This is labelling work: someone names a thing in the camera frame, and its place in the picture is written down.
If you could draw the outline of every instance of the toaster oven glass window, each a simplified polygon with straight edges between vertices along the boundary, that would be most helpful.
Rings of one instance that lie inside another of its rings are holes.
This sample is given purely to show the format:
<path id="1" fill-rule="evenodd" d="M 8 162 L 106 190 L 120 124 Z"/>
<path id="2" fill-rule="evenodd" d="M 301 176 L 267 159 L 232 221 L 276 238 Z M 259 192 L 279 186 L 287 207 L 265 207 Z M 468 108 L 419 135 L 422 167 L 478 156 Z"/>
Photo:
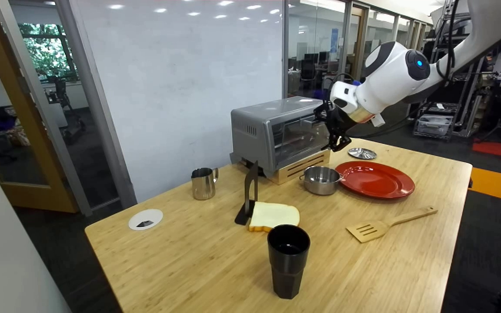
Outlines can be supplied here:
<path id="1" fill-rule="evenodd" d="M 324 123 L 313 123 L 314 116 L 272 126 L 276 165 L 311 149 L 322 148 L 328 141 Z"/>

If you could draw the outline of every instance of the metal lid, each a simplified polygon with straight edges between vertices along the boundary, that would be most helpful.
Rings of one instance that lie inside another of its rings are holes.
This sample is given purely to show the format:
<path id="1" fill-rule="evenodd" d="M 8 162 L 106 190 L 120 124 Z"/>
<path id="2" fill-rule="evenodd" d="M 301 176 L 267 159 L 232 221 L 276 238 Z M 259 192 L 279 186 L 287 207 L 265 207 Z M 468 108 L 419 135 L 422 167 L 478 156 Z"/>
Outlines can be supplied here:
<path id="1" fill-rule="evenodd" d="M 352 148 L 347 152 L 350 156 L 361 160 L 376 159 L 376 153 L 365 148 Z"/>

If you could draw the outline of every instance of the black cup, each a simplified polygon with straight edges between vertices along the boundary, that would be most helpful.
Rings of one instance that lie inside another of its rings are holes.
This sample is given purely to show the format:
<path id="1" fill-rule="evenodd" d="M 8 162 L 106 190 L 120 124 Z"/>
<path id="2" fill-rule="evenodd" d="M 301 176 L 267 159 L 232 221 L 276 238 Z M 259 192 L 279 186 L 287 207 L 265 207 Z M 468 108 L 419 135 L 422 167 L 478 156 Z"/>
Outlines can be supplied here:
<path id="1" fill-rule="evenodd" d="M 268 233 L 272 282 L 278 297 L 293 299 L 299 293 L 310 245 L 308 234 L 297 226 L 280 225 Z"/>

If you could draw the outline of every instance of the desk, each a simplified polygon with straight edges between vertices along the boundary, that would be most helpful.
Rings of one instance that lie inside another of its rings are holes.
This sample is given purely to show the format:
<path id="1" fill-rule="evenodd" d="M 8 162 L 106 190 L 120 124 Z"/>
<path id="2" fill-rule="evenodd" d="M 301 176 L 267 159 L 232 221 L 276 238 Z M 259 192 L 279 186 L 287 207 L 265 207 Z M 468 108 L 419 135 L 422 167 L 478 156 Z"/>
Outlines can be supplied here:
<path id="1" fill-rule="evenodd" d="M 415 192 L 391 201 L 342 188 L 316 196 L 299 180 L 280 186 L 259 180 L 259 200 L 296 206 L 311 238 L 301 291 L 292 300 L 273 293 L 267 234 L 233 222 L 247 172 L 239 164 L 219 170 L 211 200 L 193 200 L 187 183 L 88 226 L 123 311 L 439 313 L 472 166 L 354 139 L 332 153 L 330 167 L 353 160 L 346 151 L 354 147 L 376 151 L 376 162 L 411 176 Z M 437 214 L 395 226 L 368 243 L 345 229 L 430 204 Z M 162 210 L 163 220 L 148 230 L 129 229 L 129 218 L 149 208 Z"/>

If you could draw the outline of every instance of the blue sign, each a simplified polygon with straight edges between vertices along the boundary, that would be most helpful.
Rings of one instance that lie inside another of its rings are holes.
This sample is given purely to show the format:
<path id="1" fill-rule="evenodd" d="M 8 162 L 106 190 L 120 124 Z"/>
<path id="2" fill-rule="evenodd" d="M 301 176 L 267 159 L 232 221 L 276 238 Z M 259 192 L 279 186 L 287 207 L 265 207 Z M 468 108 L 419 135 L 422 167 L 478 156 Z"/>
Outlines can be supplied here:
<path id="1" fill-rule="evenodd" d="M 337 33 L 338 33 L 337 28 L 332 28 L 332 42 L 330 43 L 330 52 L 331 53 L 336 53 L 337 52 Z"/>

